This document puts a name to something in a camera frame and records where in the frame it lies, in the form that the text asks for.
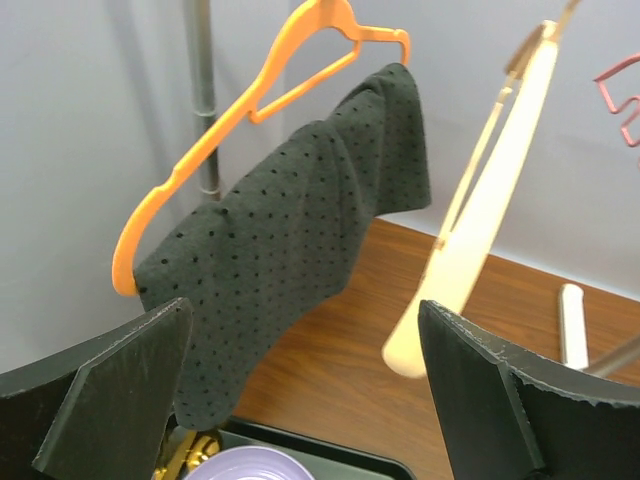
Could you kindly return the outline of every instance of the purple lid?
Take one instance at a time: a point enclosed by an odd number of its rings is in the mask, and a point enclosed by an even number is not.
[[[185,480],[314,480],[289,455],[268,447],[223,450],[196,468]]]

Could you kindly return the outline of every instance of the wooden table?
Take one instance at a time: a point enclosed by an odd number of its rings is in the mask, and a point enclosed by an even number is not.
[[[394,458],[420,480],[453,478],[427,380],[394,374],[380,356],[432,242],[376,220],[349,287],[302,318],[269,352],[235,414]],[[491,257],[464,315],[558,359],[557,296],[564,282]],[[583,287],[591,358],[640,333],[639,303]],[[640,365],[612,378],[640,385]]]

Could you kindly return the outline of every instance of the gray wall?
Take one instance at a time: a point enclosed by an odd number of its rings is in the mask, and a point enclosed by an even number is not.
[[[216,89],[224,110],[255,78],[297,1],[212,0]],[[394,221],[435,232],[502,84],[501,68],[563,2],[353,0],[362,23],[412,36],[411,70],[426,121],[434,205]],[[584,2],[495,253],[640,297],[638,152],[625,148],[593,78],[640,47],[640,6]],[[195,139],[178,0],[0,0],[0,372],[141,313],[113,292],[110,263],[135,205]],[[348,49],[312,38],[274,98]],[[220,149],[225,190],[294,129],[322,118],[367,74],[399,58],[367,45],[356,64],[260,126],[243,122]],[[637,73],[617,80],[636,94]],[[197,179],[153,222],[139,258],[199,201]]]

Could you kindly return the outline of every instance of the polka dot fabric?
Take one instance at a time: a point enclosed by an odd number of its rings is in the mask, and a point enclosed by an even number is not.
[[[194,306],[178,422],[224,421],[271,346],[347,285],[372,219],[429,203],[418,91],[392,64],[187,216],[135,272],[146,310]]]

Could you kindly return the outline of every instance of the orange hanger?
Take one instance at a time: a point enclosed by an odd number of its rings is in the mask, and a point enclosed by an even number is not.
[[[342,32],[348,40],[353,41],[353,50],[266,107],[258,109],[258,102],[277,80],[296,50],[311,35],[325,28],[335,28]],[[173,168],[167,181],[153,188],[129,217],[116,245],[111,267],[113,287],[119,294],[137,294],[133,259],[147,225],[244,116],[248,114],[253,123],[259,123],[286,107],[358,58],[363,42],[398,42],[403,47],[402,62],[407,64],[409,60],[410,42],[407,32],[358,25],[347,0],[307,0],[291,14],[251,86],[187,151]]]

